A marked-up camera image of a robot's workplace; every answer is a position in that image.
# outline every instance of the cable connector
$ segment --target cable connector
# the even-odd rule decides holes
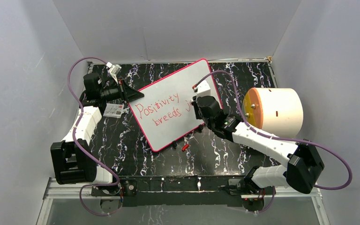
[[[113,65],[110,62],[108,62],[105,66],[108,68],[108,73],[110,76],[115,80],[116,83],[118,83],[117,75],[122,67],[120,67],[118,64]]]

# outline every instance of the red-bordered whiteboard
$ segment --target red-bordered whiteboard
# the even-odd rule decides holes
[[[210,72],[208,61],[200,59],[141,88],[139,91],[144,97],[129,103],[154,152],[164,149],[203,124],[202,120],[195,118],[190,100],[195,96],[192,86]],[[213,77],[206,81],[211,87],[211,95],[223,108]]]

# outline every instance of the red marker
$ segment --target red marker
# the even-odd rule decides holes
[[[185,151],[189,146],[190,146],[189,144],[186,144],[186,145],[184,145],[184,147],[181,150]]]

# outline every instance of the red border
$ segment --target red border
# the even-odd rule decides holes
[[[183,67],[183,68],[181,68],[181,69],[179,69],[179,70],[174,71],[173,73],[169,74],[168,76],[165,76],[165,77],[163,77],[163,78],[161,78],[161,79],[159,79],[159,80],[157,80],[157,81],[154,81],[154,82],[150,83],[149,85],[147,85],[147,86],[145,86],[145,87],[143,87],[143,88],[140,88],[139,91],[141,91],[141,90],[143,90],[143,89],[145,89],[145,88],[147,88],[147,87],[149,87],[149,86],[151,86],[151,85],[153,85],[153,84],[155,84],[155,83],[157,83],[157,82],[159,82],[159,81],[161,81],[161,80],[163,80],[163,79],[165,79],[165,78],[167,78],[167,77],[170,77],[170,76],[172,76],[173,74],[175,74],[175,73],[177,73],[177,72],[179,72],[179,71],[181,71],[181,70],[184,70],[185,68],[187,68],[187,67],[189,67],[189,66],[191,66],[191,65],[193,65],[193,64],[196,64],[197,62],[202,61],[202,60],[204,60],[204,61],[206,62],[206,64],[208,64],[209,71],[212,72],[212,70],[210,69],[210,66],[209,66],[208,61],[207,61],[206,59],[200,59],[200,60],[198,60],[198,61],[195,61],[195,62],[191,63],[190,65],[187,65],[187,66],[185,66],[185,67]],[[218,96],[218,98],[219,98],[219,103],[220,103],[220,105],[221,105],[221,108],[223,108],[223,103],[221,102],[221,98],[220,98],[220,95],[219,95],[219,92],[218,92],[218,89],[217,89],[216,81],[215,81],[215,79],[213,79],[213,76],[210,76],[210,77],[212,78],[213,84],[215,85],[215,89],[216,89],[216,92],[217,92],[217,96]],[[132,109],[132,107],[130,106],[129,103],[128,103],[128,105],[129,105],[129,108],[130,108],[130,110],[132,111],[133,115],[135,116],[135,119],[136,119],[136,121],[137,121],[137,124],[139,125],[140,129],[142,130],[142,132],[143,132],[143,134],[144,134],[144,136],[145,136],[145,139],[146,139],[147,142],[148,142],[148,145],[150,146],[150,148],[151,148],[151,150],[152,150],[153,152],[159,152],[159,151],[161,151],[162,149],[164,149],[164,148],[166,148],[166,147],[168,147],[169,145],[172,144],[172,143],[169,143],[169,144],[165,145],[164,147],[162,147],[162,148],[159,149],[159,150],[153,150],[153,148],[151,147],[150,141],[149,141],[148,138],[147,138],[147,135],[145,134],[142,126],[140,126],[139,120],[137,119],[137,116],[136,116],[135,112],[133,111],[133,109]],[[195,129],[197,129],[197,128],[198,128],[198,127],[195,127],[194,129],[192,129],[192,130],[188,131],[187,133],[183,134],[183,135],[180,136],[178,139],[176,139],[176,141],[179,140],[179,139],[181,139],[181,138],[184,137],[185,135],[191,133],[193,130],[195,130]]]

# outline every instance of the cable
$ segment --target cable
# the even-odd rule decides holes
[[[76,101],[78,102],[79,107],[81,108],[81,114],[79,115],[79,118],[78,118],[78,120],[76,121],[75,126],[74,126],[74,130],[73,130],[73,132],[72,132],[72,138],[73,138],[75,144],[78,146],[78,148],[79,148],[83,153],[85,153],[85,155],[87,155],[89,158],[91,158],[93,161],[95,161],[97,164],[99,164],[102,168],[106,169],[106,170],[107,170],[109,173],[111,173],[111,174],[113,175],[113,177],[116,179],[116,181],[115,181],[114,183],[111,183],[111,184],[96,184],[96,185],[94,185],[94,186],[96,186],[96,187],[99,187],[99,186],[116,186],[116,185],[119,184],[119,181],[120,181],[118,175],[117,175],[114,171],[112,171],[110,168],[108,168],[108,166],[106,166],[104,163],[100,162],[97,158],[95,158],[92,154],[88,153],[88,151],[79,144],[79,142],[78,142],[78,140],[76,139],[76,136],[75,136],[75,134],[76,134],[76,127],[79,125],[79,122],[81,121],[82,116],[83,116],[83,105],[82,105],[82,102],[80,101],[80,99],[78,99],[78,97],[76,96],[76,94],[74,93],[74,91],[73,91],[72,88],[71,88],[70,77],[71,77],[71,73],[72,73],[72,70],[74,69],[74,67],[75,67],[79,62],[81,62],[81,61],[83,61],[83,60],[86,60],[86,59],[96,59],[96,60],[102,61],[104,64],[107,64],[107,62],[105,62],[104,60],[101,60],[101,59],[96,58],[96,57],[84,57],[84,58],[76,61],[76,62],[71,66],[71,68],[70,68],[70,70],[69,70],[69,72],[68,72],[68,78],[67,78],[68,89],[69,89],[69,91],[71,92],[72,96],[74,96],[74,98],[75,98]],[[115,211],[113,211],[113,212],[110,212],[110,213],[107,213],[107,214],[100,214],[100,213],[96,213],[96,212],[93,212],[92,210],[90,210],[90,209],[85,205],[85,203],[84,203],[83,200],[82,200],[82,190],[83,190],[85,187],[93,187],[93,185],[91,185],[91,184],[86,184],[86,185],[82,186],[81,190],[79,191],[79,199],[81,200],[81,204],[82,204],[82,206],[83,206],[88,212],[90,212],[90,213],[92,213],[92,214],[94,214],[94,215],[96,215],[96,216],[109,216],[110,214],[113,214],[113,213],[115,213],[115,212],[118,210],[118,209],[117,209],[117,210],[115,210]]]
[[[206,76],[204,76],[200,81],[198,81],[198,83],[196,83],[193,88],[195,88],[196,86],[198,86],[203,80],[205,80],[206,78],[208,78],[209,76],[213,75],[213,74],[217,74],[217,73],[224,73],[226,74],[231,82],[232,82],[232,87],[234,89],[234,92],[235,92],[235,98],[237,99],[237,109],[239,111],[239,114],[241,115],[242,117],[242,120],[243,122],[250,128],[250,130],[252,130],[253,132],[255,132],[256,134],[260,135],[260,136],[263,136],[263,137],[266,137],[266,138],[271,138],[270,135],[266,135],[266,134],[263,134],[263,133],[260,133],[260,132],[257,132],[256,129],[250,125],[248,123],[248,120],[245,118],[245,115],[242,113],[242,109],[241,109],[241,106],[240,106],[240,102],[239,102],[239,96],[238,96],[238,90],[237,90],[237,86],[235,85],[235,81],[234,81],[234,78],[231,76],[231,74],[229,74],[228,72],[226,71],[223,71],[223,70],[216,70],[216,71],[213,71],[209,74],[207,74]],[[313,146],[316,146],[318,148],[321,148],[327,152],[329,152],[330,154],[334,155],[336,158],[338,158],[343,164],[344,166],[347,168],[347,171],[348,171],[348,180],[345,184],[341,185],[341,186],[337,186],[337,187],[324,187],[324,186],[319,186],[319,185],[314,185],[314,187],[316,188],[320,188],[320,189],[324,189],[324,190],[340,190],[340,189],[343,189],[345,187],[347,187],[348,185],[350,185],[352,179],[353,179],[353,173],[351,171],[351,168],[349,166],[349,164],[341,157],[339,156],[337,153],[335,153],[334,151],[330,150],[329,148],[326,148],[325,146],[323,145],[320,145],[318,143],[314,143],[314,142],[311,142],[311,141],[305,141],[305,140],[300,140],[300,139],[292,139],[292,138],[281,138],[281,137],[272,137],[272,139],[274,140],[279,140],[279,141],[291,141],[291,142],[299,142],[299,143],[306,143],[306,144],[311,144]],[[275,187],[273,186],[272,187],[274,192],[273,192],[273,195],[272,195],[272,198],[271,198],[271,201],[270,203],[268,204],[268,206],[261,210],[260,212],[264,212],[266,211],[272,204],[272,202],[274,201],[274,193],[275,193]]]

